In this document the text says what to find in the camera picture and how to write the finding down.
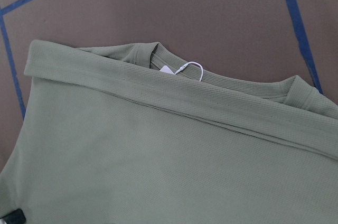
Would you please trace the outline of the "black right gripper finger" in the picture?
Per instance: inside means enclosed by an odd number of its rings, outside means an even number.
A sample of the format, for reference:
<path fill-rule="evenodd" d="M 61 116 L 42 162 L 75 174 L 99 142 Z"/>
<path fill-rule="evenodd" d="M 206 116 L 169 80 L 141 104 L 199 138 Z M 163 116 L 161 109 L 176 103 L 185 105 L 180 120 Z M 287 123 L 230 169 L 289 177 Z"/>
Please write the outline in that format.
<path fill-rule="evenodd" d="M 25 224 L 26 215 L 22 206 L 15 206 L 4 210 L 4 223 L 6 224 Z"/>

